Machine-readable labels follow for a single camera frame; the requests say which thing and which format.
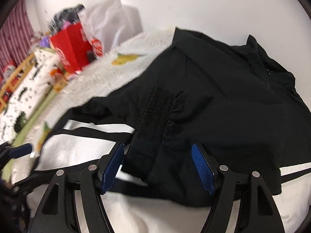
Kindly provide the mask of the black and white dotted cloth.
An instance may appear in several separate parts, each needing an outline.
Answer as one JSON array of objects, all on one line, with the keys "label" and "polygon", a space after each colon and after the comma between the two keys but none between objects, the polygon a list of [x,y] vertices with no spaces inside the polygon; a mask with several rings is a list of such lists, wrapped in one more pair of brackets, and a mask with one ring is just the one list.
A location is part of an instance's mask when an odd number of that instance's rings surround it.
[{"label": "black and white dotted cloth", "polygon": [[61,63],[56,52],[37,48],[34,57],[34,67],[10,97],[6,110],[1,113],[1,143],[15,139],[54,83],[50,72]]}]

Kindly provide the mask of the red striped curtain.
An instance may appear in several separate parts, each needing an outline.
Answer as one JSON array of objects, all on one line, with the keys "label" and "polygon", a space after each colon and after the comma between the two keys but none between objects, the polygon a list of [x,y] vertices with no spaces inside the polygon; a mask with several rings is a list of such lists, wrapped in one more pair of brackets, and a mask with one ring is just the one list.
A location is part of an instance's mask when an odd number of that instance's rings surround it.
[{"label": "red striped curtain", "polygon": [[24,60],[31,47],[34,30],[28,18],[25,0],[19,0],[1,28],[1,69],[12,61]]}]

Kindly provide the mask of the red paper shopping bag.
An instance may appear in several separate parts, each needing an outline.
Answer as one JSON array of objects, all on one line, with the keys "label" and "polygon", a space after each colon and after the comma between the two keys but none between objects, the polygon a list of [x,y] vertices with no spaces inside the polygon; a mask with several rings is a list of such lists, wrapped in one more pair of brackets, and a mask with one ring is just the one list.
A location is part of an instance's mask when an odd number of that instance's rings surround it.
[{"label": "red paper shopping bag", "polygon": [[73,74],[89,65],[90,45],[81,23],[73,24],[50,37],[50,41],[61,59],[65,70]]}]

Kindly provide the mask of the white lace fruit tablecloth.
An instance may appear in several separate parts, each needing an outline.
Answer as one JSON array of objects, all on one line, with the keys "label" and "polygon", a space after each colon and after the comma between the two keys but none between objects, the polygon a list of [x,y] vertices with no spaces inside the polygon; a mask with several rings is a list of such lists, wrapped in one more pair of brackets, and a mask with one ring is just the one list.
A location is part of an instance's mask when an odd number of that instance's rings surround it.
[{"label": "white lace fruit tablecloth", "polygon": [[[172,42],[171,32],[142,33],[124,42],[83,70],[56,94],[26,140],[37,145],[44,124],[53,127],[67,109],[94,96],[106,96],[143,73]],[[115,232],[199,232],[210,211],[168,200],[134,198],[109,192],[102,197]],[[307,216],[310,175],[285,183],[275,197],[286,232],[294,232]]]}]

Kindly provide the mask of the white paper shopping bag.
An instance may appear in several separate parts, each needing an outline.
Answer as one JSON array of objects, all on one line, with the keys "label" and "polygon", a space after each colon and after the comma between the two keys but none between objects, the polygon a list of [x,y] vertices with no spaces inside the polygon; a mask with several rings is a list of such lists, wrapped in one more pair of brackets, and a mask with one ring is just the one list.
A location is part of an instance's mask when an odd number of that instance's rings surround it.
[{"label": "white paper shopping bag", "polygon": [[121,0],[103,0],[81,10],[78,16],[96,57],[143,31],[138,10]]}]

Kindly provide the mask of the wooden chair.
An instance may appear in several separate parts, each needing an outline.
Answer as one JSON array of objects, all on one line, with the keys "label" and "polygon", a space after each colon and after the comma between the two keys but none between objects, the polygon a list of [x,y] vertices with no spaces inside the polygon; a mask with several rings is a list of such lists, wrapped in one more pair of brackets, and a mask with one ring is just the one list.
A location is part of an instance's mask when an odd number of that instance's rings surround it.
[{"label": "wooden chair", "polygon": [[10,99],[14,91],[16,91],[19,84],[28,75],[30,70],[32,70],[35,63],[35,55],[34,52],[32,52],[12,72],[5,84],[1,87],[1,111],[3,111],[7,107],[8,100]]}]

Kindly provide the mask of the black jacket with white stripes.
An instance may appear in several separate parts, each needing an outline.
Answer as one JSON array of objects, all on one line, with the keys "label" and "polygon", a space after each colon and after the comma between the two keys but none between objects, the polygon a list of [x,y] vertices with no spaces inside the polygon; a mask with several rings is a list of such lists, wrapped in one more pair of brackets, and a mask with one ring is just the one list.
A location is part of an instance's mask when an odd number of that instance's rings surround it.
[{"label": "black jacket with white stripes", "polygon": [[171,46],[136,79],[65,112],[34,170],[78,165],[129,146],[122,171],[161,196],[208,206],[191,147],[235,173],[259,172],[273,195],[281,171],[310,162],[310,111],[294,75],[256,39],[229,46],[176,29]]}]

